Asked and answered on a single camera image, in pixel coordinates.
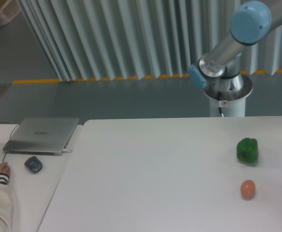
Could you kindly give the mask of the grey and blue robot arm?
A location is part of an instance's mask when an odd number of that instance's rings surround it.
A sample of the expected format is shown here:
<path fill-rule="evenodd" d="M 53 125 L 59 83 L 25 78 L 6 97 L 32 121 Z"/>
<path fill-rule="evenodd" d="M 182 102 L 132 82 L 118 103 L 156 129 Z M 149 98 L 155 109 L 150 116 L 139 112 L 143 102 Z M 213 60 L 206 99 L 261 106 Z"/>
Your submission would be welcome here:
<path fill-rule="evenodd" d="M 240 53 L 282 25 L 282 0 L 251 0 L 232 15 L 226 37 L 188 69 L 191 81 L 216 101 L 248 96 L 252 81 L 240 74 Z"/>

